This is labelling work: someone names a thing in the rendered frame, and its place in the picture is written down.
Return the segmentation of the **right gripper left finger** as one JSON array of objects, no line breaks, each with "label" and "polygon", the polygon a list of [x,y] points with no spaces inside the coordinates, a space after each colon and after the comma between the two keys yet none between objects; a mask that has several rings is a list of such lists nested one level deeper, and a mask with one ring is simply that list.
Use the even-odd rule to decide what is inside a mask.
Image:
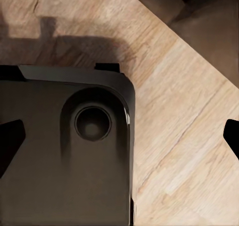
[{"label": "right gripper left finger", "polygon": [[21,119],[0,125],[0,179],[26,137]]}]

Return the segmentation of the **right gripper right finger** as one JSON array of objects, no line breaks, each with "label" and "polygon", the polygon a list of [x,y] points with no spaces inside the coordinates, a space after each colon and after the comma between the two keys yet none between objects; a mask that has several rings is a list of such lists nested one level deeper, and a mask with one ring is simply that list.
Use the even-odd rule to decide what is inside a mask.
[{"label": "right gripper right finger", "polygon": [[228,119],[225,124],[223,137],[239,159],[239,121]]}]

